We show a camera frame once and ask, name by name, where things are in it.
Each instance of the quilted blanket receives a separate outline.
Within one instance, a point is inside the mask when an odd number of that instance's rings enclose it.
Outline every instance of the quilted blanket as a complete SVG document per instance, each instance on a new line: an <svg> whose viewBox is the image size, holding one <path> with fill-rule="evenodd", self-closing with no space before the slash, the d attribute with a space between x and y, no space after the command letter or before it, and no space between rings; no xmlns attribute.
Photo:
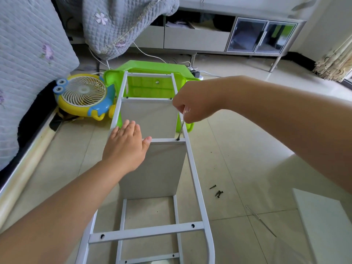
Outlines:
<svg viewBox="0 0 352 264"><path fill-rule="evenodd" d="M37 94L78 65L51 0L0 0L0 170Z"/></svg>
<svg viewBox="0 0 352 264"><path fill-rule="evenodd" d="M179 0L59 0L82 22L85 39L102 59L123 54L161 14L172 15Z"/></svg>

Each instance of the white metal frame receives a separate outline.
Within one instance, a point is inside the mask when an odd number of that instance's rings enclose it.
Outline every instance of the white metal frame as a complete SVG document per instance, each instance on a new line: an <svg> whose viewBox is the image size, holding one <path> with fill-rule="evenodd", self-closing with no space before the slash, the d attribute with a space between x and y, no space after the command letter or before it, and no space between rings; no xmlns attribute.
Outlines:
<svg viewBox="0 0 352 264"><path fill-rule="evenodd" d="M122 84L119 92L119 96L117 98L116 108L114 111L114 116L112 119L110 132L114 127L116 127L118 115L120 114L121 103L122 102L138 102L143 100L155 101L155 102L170 102L169 99L164 98L123 98L123 94L126 87L127 77L161 77L161 78L170 78L173 82L175 94L177 94L177 86L174 74L146 74L146 73L130 73L125 71ZM179 113L180 119L183 120L183 116ZM117 247L117 256L116 256L116 264L131 264L131 263L143 263L143 262L151 262L157 260L164 260L164 259L171 259L171 258L179 258L180 264L183 264L183 253L182 253L182 245L181 245L181 234L182 232L190 232L190 231L200 231L203 230L206 238L206 244L208 249L208 264L215 263L215 249L214 249L214 241L212 237L212 233L210 230L209 220L207 216L207 212L205 209L204 199L198 179L198 174L196 170L196 166L194 163L194 158L192 154L191 144L189 142L187 127L184 124L183 128L183 135L184 138L180 141L176 141L176 139L153 139L152 142L155 143L186 143L187 147L187 156L188 156L188 163L191 170L191 176L193 181L194 190L196 193L202 221L197 222L187 222L187 223L179 223L178 221L178 211L177 211L177 200L176 195L173 196L174 198L174 210L175 210L175 224L171 225L164 225L164 226L155 226L155 227L147 227L147 228L138 228L138 229L130 229L124 230L125 226L125 216L126 216L126 206L127 206L127 199L123 200L122 205L122 214L121 214L121 224L119 231L112 231L112 232L102 232L102 233L93 233L96 214L95 212L93 218L89 222L88 226L86 227L84 234L81 239L80 247L78 250L76 264L86 264L88 251L89 251L89 244L93 243L103 243L113 240L118 240L118 247ZM177 233L177 243L178 243L178 252L177 253L170 253L166 255L159 255L153 257L145 257L145 258L138 258L138 259L124 259L121 260L121 252L122 252L122 242L123 240L128 239L136 239L141 237L150 237L156 235L164 235L164 234L171 234Z"/></svg>

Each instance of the tile floor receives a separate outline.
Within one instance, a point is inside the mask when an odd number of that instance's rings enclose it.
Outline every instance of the tile floor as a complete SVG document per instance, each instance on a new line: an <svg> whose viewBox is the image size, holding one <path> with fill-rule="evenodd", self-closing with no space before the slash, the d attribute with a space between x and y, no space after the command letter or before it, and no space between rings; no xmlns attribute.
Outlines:
<svg viewBox="0 0 352 264"><path fill-rule="evenodd" d="M78 69L94 72L95 61L80 48ZM166 62L188 61L187 55L160 55ZM109 61L112 68L130 60L153 61L141 54L126 53ZM281 60L268 73L272 59L199 55L195 66L220 76L247 75L324 95L352 101L352 91L324 81L304 68ZM110 126L109 119L84 119L63 124L35 170L3 229L101 159ZM200 184L215 244L216 263L271 263L274 236L245 209L249 205L272 231L308 260L312 255L292 197L293 187L339 199L352 219L352 195L312 169L302 159L261 128L242 116L219 111L195 124L189 133ZM214 195L224 191L221 198ZM180 222L200 220L188 162L185 161L177 202ZM98 210L95 232L118 230L121 198L116 186ZM128 201L126 228L174 223L171 198ZM185 264L206 263L202 232L184 233ZM88 263L115 263L117 243L92 245ZM74 263L78 245L67 264ZM175 235L125 241L122 258L177 252Z"/></svg>

